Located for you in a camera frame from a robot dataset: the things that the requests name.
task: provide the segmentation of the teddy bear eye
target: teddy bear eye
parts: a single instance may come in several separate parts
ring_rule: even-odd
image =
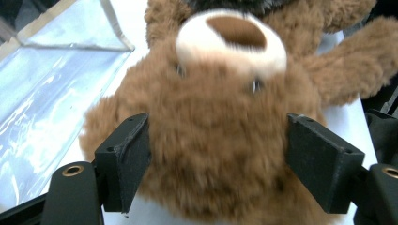
[[[261,81],[259,78],[254,79],[252,88],[253,88],[253,93],[260,91],[261,89],[264,88],[263,81]]]
[[[176,73],[178,73],[178,75],[182,78],[185,77],[185,69],[180,65],[176,66]]]

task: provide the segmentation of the brown teddy bear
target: brown teddy bear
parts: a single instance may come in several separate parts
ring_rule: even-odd
[[[157,0],[149,8],[157,2],[181,4]],[[318,56],[319,40],[310,34],[358,19],[337,13],[342,8],[316,10],[323,8],[318,2],[330,1],[292,1],[267,15],[270,26],[229,10],[191,16],[188,8],[175,8],[187,13],[181,22],[191,16],[179,32],[180,24],[171,24],[175,18],[162,17],[166,10],[158,8],[172,33],[149,29],[148,56],[128,70],[113,96],[88,112],[80,137],[87,160],[124,119],[149,113],[152,161],[140,186],[143,196],[201,221],[333,222],[337,216],[322,211],[285,163],[286,115],[325,124],[325,107],[375,94],[398,70],[398,22],[376,19]],[[282,20],[288,7],[292,14],[299,7],[316,13]],[[147,18],[155,20],[151,14]],[[310,23],[316,26],[303,26]]]

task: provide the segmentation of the teddy bear snout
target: teddy bear snout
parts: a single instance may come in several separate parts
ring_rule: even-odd
[[[217,62],[239,75],[268,78],[286,71],[282,41],[253,15],[231,10],[199,13],[182,26],[176,39],[182,67],[196,62]]]

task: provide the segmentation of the white surface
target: white surface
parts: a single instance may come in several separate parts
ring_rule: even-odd
[[[119,17],[121,27],[127,38],[129,38],[135,45],[136,51],[131,55],[125,68],[120,69],[120,74],[115,79],[111,88],[107,91],[108,94],[112,94],[118,87],[126,68],[134,65],[139,59],[147,54],[144,23],[146,1],[114,0],[113,3],[115,11]],[[323,42],[322,50],[320,52],[327,51],[341,39],[341,33],[336,36],[325,36],[325,41]],[[332,131],[366,153],[364,164],[365,168],[368,168],[372,163],[375,163],[374,149],[359,100],[355,101],[351,105],[329,108],[325,110],[325,114],[329,123],[329,128]],[[70,151],[67,153],[60,166],[81,159],[83,158],[76,141],[70,148]],[[350,215],[346,217],[342,224],[353,224],[353,213],[355,213],[355,207],[351,207]],[[167,210],[161,208],[156,203],[145,202],[140,197],[136,197],[134,199],[131,210],[127,216],[128,217],[125,217],[118,213],[105,213],[105,224],[197,224],[173,217]]]

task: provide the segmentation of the brown fur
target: brown fur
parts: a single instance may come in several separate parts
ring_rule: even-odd
[[[149,2],[152,7],[181,4]],[[317,4],[310,2],[295,4]],[[307,29],[289,22],[278,27],[286,41],[294,36],[289,33],[292,28]],[[305,39],[311,33],[303,31],[309,49],[316,47]],[[181,77],[176,69],[176,31],[152,35],[157,44],[149,55],[128,71],[112,97],[88,112],[80,138],[87,159],[94,158],[96,148],[125,118],[148,112],[152,162],[140,186],[145,197],[203,221],[332,222],[336,216],[322,211],[284,163],[286,114],[305,114],[325,124],[324,107],[350,102],[358,93],[374,94],[398,70],[398,22],[377,19],[321,56],[290,45],[287,71],[263,80],[256,93],[251,85],[258,77],[237,74],[227,63],[190,63]],[[299,39],[292,41],[298,44]]]
[[[259,19],[280,35],[290,53],[300,57],[315,53],[323,32],[333,33],[357,23],[374,5],[375,0],[294,0]],[[191,14],[181,0],[148,0],[145,21],[149,47],[175,35]]]

